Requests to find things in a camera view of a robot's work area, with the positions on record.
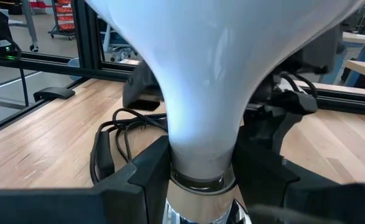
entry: white funnel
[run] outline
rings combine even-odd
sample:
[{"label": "white funnel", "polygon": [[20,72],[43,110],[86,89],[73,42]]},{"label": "white funnel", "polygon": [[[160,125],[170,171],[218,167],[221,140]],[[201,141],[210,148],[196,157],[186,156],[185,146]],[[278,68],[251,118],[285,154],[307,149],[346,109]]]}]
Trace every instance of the white funnel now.
[{"label": "white funnel", "polygon": [[365,0],[86,0],[142,55],[164,95],[172,162],[194,179],[230,165],[263,78]]}]

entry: black bracket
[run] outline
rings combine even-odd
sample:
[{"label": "black bracket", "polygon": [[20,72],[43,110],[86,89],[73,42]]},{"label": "black bracket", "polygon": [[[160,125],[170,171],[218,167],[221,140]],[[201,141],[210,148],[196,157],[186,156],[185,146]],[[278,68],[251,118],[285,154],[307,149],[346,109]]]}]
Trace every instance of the black bracket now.
[{"label": "black bracket", "polygon": [[67,100],[74,95],[75,92],[73,90],[62,87],[48,87],[33,94],[34,101],[36,102],[41,99],[52,100],[55,98]]}]

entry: chrome cylinder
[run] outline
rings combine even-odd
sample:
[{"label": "chrome cylinder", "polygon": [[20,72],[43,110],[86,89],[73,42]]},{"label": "chrome cylinder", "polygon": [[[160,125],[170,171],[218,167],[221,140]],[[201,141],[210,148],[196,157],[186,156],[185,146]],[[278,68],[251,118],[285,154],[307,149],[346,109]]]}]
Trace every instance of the chrome cylinder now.
[{"label": "chrome cylinder", "polygon": [[163,223],[251,223],[234,200],[236,181],[232,167],[219,179],[207,183],[194,182],[176,172],[172,172],[171,180]]}]

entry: shelving unit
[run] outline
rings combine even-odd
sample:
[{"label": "shelving unit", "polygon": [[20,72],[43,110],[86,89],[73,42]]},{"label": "shelving unit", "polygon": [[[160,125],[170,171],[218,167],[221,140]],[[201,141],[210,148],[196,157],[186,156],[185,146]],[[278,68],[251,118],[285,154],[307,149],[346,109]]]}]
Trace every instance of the shelving unit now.
[{"label": "shelving unit", "polygon": [[55,25],[48,33],[51,38],[54,35],[67,36],[69,40],[75,35],[75,24],[73,21],[73,9],[70,6],[72,0],[52,0]]}]

